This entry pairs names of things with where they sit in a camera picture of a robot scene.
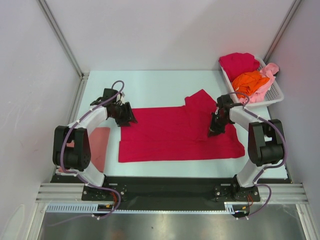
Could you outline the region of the crimson red t-shirt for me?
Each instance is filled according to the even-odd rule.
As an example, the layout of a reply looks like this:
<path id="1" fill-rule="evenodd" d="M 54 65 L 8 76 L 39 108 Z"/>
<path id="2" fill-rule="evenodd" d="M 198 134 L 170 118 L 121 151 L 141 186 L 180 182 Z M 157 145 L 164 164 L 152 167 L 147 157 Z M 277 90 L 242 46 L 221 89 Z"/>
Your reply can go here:
<path id="1" fill-rule="evenodd" d="M 121 128 L 118 161 L 194 161 L 237 159 L 245 155 L 236 128 L 209 136 L 216 102 L 201 89 L 173 107 L 134 108 L 137 123 Z"/>

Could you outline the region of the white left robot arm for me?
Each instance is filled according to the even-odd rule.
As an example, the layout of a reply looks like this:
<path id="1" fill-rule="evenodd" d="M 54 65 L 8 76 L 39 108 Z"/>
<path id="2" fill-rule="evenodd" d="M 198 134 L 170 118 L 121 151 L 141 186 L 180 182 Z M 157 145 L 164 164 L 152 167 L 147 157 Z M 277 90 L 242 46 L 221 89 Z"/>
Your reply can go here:
<path id="1" fill-rule="evenodd" d="M 103 95 L 90 104 L 80 119 L 54 130 L 52 161 L 67 174 L 79 177 L 94 186 L 93 194 L 100 200 L 110 196 L 111 188 L 104 184 L 105 175 L 91 161 L 89 136 L 104 121 L 114 119 L 118 127 L 137 123 L 131 105 L 124 100 L 122 90 L 106 88 Z"/>

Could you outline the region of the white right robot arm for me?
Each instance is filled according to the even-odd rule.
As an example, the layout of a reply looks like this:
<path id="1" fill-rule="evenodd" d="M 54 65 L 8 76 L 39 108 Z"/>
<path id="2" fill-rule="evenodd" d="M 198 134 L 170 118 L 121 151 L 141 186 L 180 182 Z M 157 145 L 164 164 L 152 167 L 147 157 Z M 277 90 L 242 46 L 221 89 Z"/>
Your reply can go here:
<path id="1" fill-rule="evenodd" d="M 231 196 L 242 201 L 249 189 L 257 185 L 259 178 L 268 169 L 276 169 L 286 162 L 288 151 L 282 122 L 278 119 L 266 120 L 250 111 L 245 103 L 235 103 L 230 94 L 217 98 L 216 111 L 211 114 L 208 136 L 218 136 L 226 132 L 227 125 L 238 124 L 248 132 L 248 161 L 234 176 Z"/>

